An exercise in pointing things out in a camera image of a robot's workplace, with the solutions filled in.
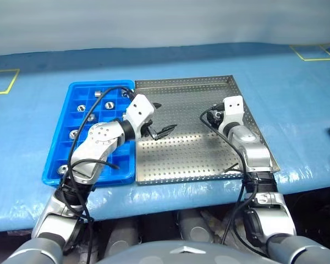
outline white wall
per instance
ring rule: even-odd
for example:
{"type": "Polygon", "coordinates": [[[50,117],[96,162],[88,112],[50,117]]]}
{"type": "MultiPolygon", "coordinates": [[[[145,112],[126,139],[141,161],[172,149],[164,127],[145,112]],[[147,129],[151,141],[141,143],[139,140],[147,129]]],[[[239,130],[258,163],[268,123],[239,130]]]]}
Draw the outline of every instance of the white wall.
{"type": "Polygon", "coordinates": [[[0,54],[330,42],[330,0],[0,0],[0,54]]]}

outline perforated metal tray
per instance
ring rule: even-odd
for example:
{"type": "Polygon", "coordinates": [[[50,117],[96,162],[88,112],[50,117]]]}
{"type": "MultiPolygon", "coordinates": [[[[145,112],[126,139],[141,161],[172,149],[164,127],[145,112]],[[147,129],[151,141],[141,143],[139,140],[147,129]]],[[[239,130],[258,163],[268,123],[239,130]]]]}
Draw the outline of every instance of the perforated metal tray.
{"type": "MultiPolygon", "coordinates": [[[[169,80],[136,81],[136,93],[161,103],[153,127],[161,130],[177,124],[164,139],[146,137],[136,145],[138,184],[187,182],[193,180],[240,178],[241,174],[223,171],[238,162],[233,150],[199,120],[199,115],[227,96],[241,95],[233,77],[214,76],[169,80]]],[[[244,124],[263,139],[244,102],[244,124]]],[[[273,170],[279,167],[272,156],[273,170]]]]}

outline blue foam mat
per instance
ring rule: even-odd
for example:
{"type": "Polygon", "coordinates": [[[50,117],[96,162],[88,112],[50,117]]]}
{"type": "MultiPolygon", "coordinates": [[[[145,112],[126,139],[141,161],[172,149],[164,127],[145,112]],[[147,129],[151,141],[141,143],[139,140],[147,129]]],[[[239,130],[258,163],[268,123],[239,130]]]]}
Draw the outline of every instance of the blue foam mat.
{"type": "MultiPolygon", "coordinates": [[[[0,57],[20,68],[0,95],[0,231],[32,228],[53,188],[41,181],[70,83],[234,75],[281,167],[281,192],[330,186],[330,61],[304,62],[288,46],[222,44],[93,49],[0,57]]],[[[88,207],[97,220],[226,204],[240,181],[99,188],[88,207]]]]}

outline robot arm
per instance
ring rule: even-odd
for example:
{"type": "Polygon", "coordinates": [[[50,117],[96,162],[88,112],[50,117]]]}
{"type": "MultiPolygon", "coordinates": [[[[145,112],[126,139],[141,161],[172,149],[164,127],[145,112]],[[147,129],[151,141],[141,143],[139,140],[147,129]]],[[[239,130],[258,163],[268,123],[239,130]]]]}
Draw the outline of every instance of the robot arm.
{"type": "MultiPolygon", "coordinates": [[[[137,95],[126,109],[123,121],[97,123],[89,129],[86,140],[71,157],[72,175],[84,201],[87,201],[89,193],[94,190],[94,184],[104,167],[104,164],[84,162],[84,159],[106,161],[118,146],[128,140],[140,140],[147,135],[157,140],[175,128],[176,125],[167,126],[160,133],[153,130],[150,125],[154,110],[154,105],[144,95],[137,95]]],[[[5,264],[62,263],[62,250],[73,246],[80,233],[84,222],[80,218],[82,212],[83,206],[73,183],[65,174],[63,184],[52,194],[36,223],[32,240],[18,248],[5,264]]]]}
{"type": "Polygon", "coordinates": [[[245,167],[247,174],[244,176],[245,200],[251,199],[243,210],[247,240],[265,249],[271,259],[280,263],[330,260],[330,250],[311,239],[296,236],[284,197],[277,189],[269,150],[256,133],[244,126],[243,114],[242,96],[232,96],[223,100],[223,109],[207,117],[243,156],[240,168],[245,167]]]}

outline black cable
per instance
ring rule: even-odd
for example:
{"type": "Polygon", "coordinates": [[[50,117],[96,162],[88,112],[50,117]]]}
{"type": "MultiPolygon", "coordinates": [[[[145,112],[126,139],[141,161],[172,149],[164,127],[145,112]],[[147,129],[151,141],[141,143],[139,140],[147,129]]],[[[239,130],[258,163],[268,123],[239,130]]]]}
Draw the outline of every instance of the black cable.
{"type": "Polygon", "coordinates": [[[80,159],[79,161],[76,161],[75,163],[72,164],[72,168],[75,167],[76,165],[78,164],[81,164],[83,162],[86,162],[86,163],[100,163],[100,164],[104,164],[104,165],[107,165],[109,166],[110,168],[112,169],[119,169],[120,167],[115,165],[115,164],[112,164],[110,162],[107,162],[107,161],[102,161],[100,159],[94,159],[94,158],[84,158],[84,159],[80,159]]]}
{"type": "Polygon", "coordinates": [[[236,167],[238,165],[238,163],[233,164],[232,166],[228,167],[226,170],[224,170],[224,173],[228,172],[228,171],[239,171],[242,172],[241,170],[237,170],[237,169],[233,169],[234,167],[236,167]]]}
{"type": "MultiPolygon", "coordinates": [[[[72,168],[74,168],[76,165],[78,164],[81,164],[83,162],[89,162],[89,163],[92,163],[92,162],[95,162],[95,163],[100,163],[100,164],[104,164],[104,165],[107,165],[113,169],[119,169],[120,167],[115,165],[115,164],[112,164],[112,163],[109,163],[107,161],[102,161],[100,159],[93,159],[93,158],[85,158],[85,159],[80,159],[79,161],[76,161],[75,163],[72,164],[72,168]]],[[[66,179],[66,176],[67,176],[67,171],[64,173],[63,175],[63,178],[62,178],[62,182],[65,181],[66,179]]],[[[65,194],[64,192],[61,192],[61,197],[62,197],[62,200],[63,200],[63,203],[66,205],[66,207],[72,212],[74,213],[75,215],[81,217],[81,218],[86,218],[86,216],[80,212],[78,212],[77,210],[75,210],[66,200],[66,197],[65,197],[65,194]]]]}
{"type": "MultiPolygon", "coordinates": [[[[249,178],[250,178],[250,176],[247,174],[247,171],[246,171],[246,166],[245,166],[245,162],[244,162],[244,157],[243,157],[243,155],[238,151],[238,149],[237,149],[234,145],[231,144],[231,142],[230,142],[225,136],[223,136],[222,134],[220,134],[219,131],[218,131],[217,129],[211,127],[211,125],[203,119],[203,116],[204,116],[206,113],[208,113],[209,111],[214,110],[214,109],[216,109],[216,108],[218,108],[218,107],[220,107],[220,106],[221,106],[221,104],[218,104],[218,105],[216,105],[216,106],[213,106],[213,107],[211,107],[211,108],[205,110],[205,111],[199,116],[199,119],[204,123],[204,125],[206,125],[210,130],[212,130],[212,131],[213,131],[216,135],[218,135],[222,140],[224,140],[224,141],[225,141],[225,142],[226,142],[226,143],[227,143],[227,144],[228,144],[228,145],[229,145],[229,146],[230,146],[230,147],[236,152],[236,154],[239,156],[239,158],[240,158],[240,160],[241,160],[241,163],[242,163],[242,168],[243,168],[242,173],[243,173],[243,176],[244,176],[244,177],[249,177],[249,178]]],[[[236,204],[235,204],[235,207],[234,207],[234,210],[233,210],[233,212],[232,212],[232,215],[231,215],[231,217],[230,217],[230,219],[229,219],[228,225],[227,225],[226,228],[225,228],[225,232],[224,232],[224,235],[223,235],[223,237],[222,237],[221,244],[224,244],[224,243],[225,243],[225,240],[226,240],[227,234],[228,234],[228,232],[229,232],[229,228],[230,228],[231,223],[232,223],[234,217],[236,216],[237,212],[239,212],[243,207],[245,207],[246,205],[248,205],[248,204],[251,202],[251,200],[255,197],[255,195],[256,195],[257,192],[258,192],[258,188],[257,188],[257,185],[255,184],[255,185],[254,185],[254,190],[253,190],[252,194],[249,196],[249,198],[248,198],[247,200],[245,200],[243,203],[241,203],[240,205],[238,205],[239,202],[240,202],[241,199],[242,199],[243,191],[244,191],[244,183],[242,182],[242,187],[241,187],[240,194],[239,194],[239,196],[238,196],[238,199],[237,199],[237,202],[236,202],[236,204]]]]}
{"type": "MultiPolygon", "coordinates": [[[[85,126],[85,124],[87,123],[87,120],[88,120],[88,117],[90,116],[90,114],[94,111],[94,109],[96,108],[96,106],[100,103],[100,101],[105,97],[106,94],[108,94],[110,91],[112,90],[115,90],[115,89],[122,89],[124,91],[127,92],[127,94],[129,95],[129,98],[132,100],[134,97],[135,97],[135,94],[132,90],[128,89],[128,88],[125,88],[125,87],[121,87],[121,86],[117,86],[117,87],[112,87],[112,88],[109,88],[107,89],[105,92],[103,92],[101,94],[101,96],[97,99],[97,101],[93,104],[93,106],[91,107],[91,109],[88,111],[87,115],[85,116],[85,118],[83,119],[82,123],[81,123],[81,126],[78,128],[77,130],[77,133],[76,133],[76,136],[75,136],[75,139],[73,140],[72,142],[72,146],[71,146],[71,149],[70,149],[70,152],[69,152],[69,155],[68,155],[68,159],[67,159],[67,175],[69,175],[69,178],[71,180],[71,183],[72,183],[72,186],[73,188],[75,189],[75,193],[76,193],[76,196],[80,202],[80,204],[82,205],[82,208],[85,212],[85,216],[81,213],[78,213],[77,216],[80,216],[80,217],[84,217],[87,219],[87,224],[88,224],[88,228],[89,228],[89,232],[90,232],[90,235],[89,235],[89,244],[88,244],[88,253],[87,253],[87,261],[86,261],[86,264],[89,264],[90,263],[90,257],[91,257],[91,253],[92,253],[92,243],[93,243],[93,221],[94,219],[92,217],[90,217],[90,214],[89,214],[89,211],[88,211],[88,208],[87,208],[87,205],[86,205],[86,201],[84,201],[79,189],[78,189],[78,186],[77,186],[77,183],[73,177],[73,174],[72,174],[72,165],[71,165],[71,158],[72,158],[72,154],[73,154],[73,151],[76,147],[76,144],[77,144],[77,141],[78,141],[78,138],[81,134],[81,131],[83,130],[83,127],[85,126]]],[[[68,203],[65,203],[67,208],[71,209],[72,207],[70,206],[70,204],[68,203]]]]}
{"type": "Polygon", "coordinates": [[[260,252],[256,249],[254,249],[252,246],[248,245],[242,238],[241,236],[239,235],[239,233],[237,232],[237,225],[236,225],[236,219],[233,220],[233,223],[232,223],[232,229],[233,229],[233,232],[235,233],[236,237],[238,238],[238,240],[240,240],[240,242],[246,247],[248,248],[249,250],[253,251],[254,253],[257,253],[258,255],[261,255],[262,257],[268,257],[267,255],[265,255],[263,252],[260,252]]]}
{"type": "MultiPolygon", "coordinates": [[[[241,201],[242,196],[243,196],[243,191],[244,191],[244,184],[242,183],[240,194],[238,195],[237,202],[235,203],[235,206],[233,207],[232,215],[235,214],[235,211],[237,210],[237,207],[240,204],[240,201],[241,201]]],[[[233,216],[232,215],[229,218],[229,222],[226,225],[224,235],[222,236],[222,239],[221,239],[221,244],[224,244],[224,242],[226,240],[227,234],[229,232],[229,227],[231,226],[231,223],[232,223],[232,220],[233,220],[233,216]]]]}

